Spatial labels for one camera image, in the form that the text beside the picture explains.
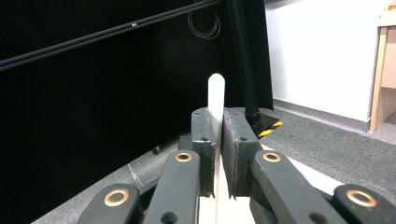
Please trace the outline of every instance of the white wall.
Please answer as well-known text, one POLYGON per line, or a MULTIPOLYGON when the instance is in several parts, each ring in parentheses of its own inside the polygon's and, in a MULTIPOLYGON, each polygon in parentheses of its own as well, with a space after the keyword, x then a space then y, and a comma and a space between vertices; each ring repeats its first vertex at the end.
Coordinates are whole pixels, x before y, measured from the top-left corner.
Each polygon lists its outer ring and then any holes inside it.
POLYGON ((367 121, 384 0, 266 5, 274 98, 367 121))

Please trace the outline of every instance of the carpet floor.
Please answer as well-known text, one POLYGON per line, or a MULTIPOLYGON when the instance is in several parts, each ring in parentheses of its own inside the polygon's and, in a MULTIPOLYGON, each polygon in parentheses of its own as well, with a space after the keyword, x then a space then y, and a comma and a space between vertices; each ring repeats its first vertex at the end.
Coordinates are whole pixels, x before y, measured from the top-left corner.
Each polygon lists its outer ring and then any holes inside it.
POLYGON ((262 111, 283 125, 261 143, 343 183, 372 189, 396 204, 396 146, 282 110, 262 111))

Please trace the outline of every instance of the black curtain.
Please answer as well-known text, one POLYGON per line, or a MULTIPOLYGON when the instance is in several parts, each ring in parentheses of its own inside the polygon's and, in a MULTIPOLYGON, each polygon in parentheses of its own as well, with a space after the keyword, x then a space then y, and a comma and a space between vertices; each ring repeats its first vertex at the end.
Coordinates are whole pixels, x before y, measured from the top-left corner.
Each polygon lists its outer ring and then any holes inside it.
MULTIPOLYGON (((248 27, 259 106, 272 108, 263 3, 248 27)), ((143 19, 193 1, 0 1, 0 61, 143 19)), ((0 222, 27 223, 171 137, 190 131, 207 79, 226 79, 226 106, 243 106, 225 2, 0 73, 0 222)))

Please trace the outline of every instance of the yellow and black tape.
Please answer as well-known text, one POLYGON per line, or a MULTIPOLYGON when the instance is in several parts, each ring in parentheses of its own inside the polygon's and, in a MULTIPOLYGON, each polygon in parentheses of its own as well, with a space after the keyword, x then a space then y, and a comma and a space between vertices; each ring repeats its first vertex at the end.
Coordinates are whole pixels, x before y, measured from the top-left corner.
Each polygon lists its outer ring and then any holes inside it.
POLYGON ((259 134, 259 137, 264 137, 265 135, 270 134, 271 132, 273 132, 277 127, 279 127, 280 125, 282 125, 283 122, 282 121, 278 121, 277 123, 271 125, 271 127, 269 127, 267 130, 263 131, 262 133, 259 134))

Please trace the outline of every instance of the wooden furniture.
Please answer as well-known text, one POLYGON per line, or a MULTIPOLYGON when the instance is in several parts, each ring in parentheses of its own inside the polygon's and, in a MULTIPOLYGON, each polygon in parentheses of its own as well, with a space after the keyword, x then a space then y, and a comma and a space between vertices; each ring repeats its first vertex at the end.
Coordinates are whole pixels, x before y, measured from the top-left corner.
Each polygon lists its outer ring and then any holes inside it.
POLYGON ((396 10, 384 12, 379 26, 370 131, 396 111, 396 10))

